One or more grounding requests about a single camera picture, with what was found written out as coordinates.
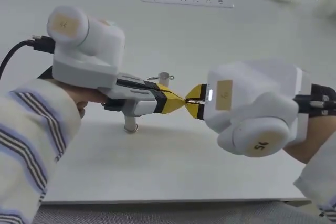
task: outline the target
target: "printed number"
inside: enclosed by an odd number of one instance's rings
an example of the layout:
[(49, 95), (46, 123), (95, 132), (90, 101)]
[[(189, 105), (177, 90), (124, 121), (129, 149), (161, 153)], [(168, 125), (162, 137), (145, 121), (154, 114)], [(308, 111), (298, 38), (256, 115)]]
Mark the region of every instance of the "printed number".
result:
[(256, 146), (254, 146), (254, 149), (262, 151), (263, 149), (265, 149), (265, 146), (268, 144), (269, 143), (267, 142), (259, 142)]
[(67, 22), (66, 21), (61, 21), (60, 23), (59, 23), (59, 26), (60, 27), (62, 27), (62, 28), (67, 28)]

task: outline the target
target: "striped shirt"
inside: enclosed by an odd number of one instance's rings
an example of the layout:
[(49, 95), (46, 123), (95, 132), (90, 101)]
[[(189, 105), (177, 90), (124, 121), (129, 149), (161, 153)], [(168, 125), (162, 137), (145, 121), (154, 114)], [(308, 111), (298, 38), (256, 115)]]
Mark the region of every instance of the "striped shirt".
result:
[(33, 221), (80, 122), (70, 96), (45, 80), (0, 98), (0, 223)]

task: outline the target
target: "sticker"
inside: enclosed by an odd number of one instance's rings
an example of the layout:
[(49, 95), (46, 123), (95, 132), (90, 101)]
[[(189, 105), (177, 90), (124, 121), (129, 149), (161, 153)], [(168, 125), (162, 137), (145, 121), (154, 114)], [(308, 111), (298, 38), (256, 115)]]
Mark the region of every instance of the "sticker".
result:
[(51, 24), (51, 29), (71, 39), (76, 38), (79, 27), (79, 21), (74, 18), (69, 18), (61, 13), (54, 16)]
[(217, 82), (216, 110), (231, 110), (232, 80)]

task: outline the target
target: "white table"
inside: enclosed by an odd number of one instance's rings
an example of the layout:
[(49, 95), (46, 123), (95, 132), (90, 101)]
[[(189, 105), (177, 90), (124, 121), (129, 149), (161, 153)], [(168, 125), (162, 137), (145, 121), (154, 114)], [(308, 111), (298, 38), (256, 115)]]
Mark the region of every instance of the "white table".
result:
[(89, 108), (46, 202), (302, 198), (292, 185), (302, 166), (283, 152), (257, 159), (226, 153), (184, 110), (144, 116), (129, 135), (121, 115), (98, 107)]

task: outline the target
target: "electrical outlet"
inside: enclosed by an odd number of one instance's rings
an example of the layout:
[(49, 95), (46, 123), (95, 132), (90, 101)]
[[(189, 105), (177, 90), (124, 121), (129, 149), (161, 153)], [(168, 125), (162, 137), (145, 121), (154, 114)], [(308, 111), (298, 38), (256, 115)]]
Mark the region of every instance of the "electrical outlet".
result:
[(161, 3), (161, 4), (182, 4), (196, 5), (207, 7), (233, 8), (234, 5), (226, 0), (142, 0), (144, 2)]

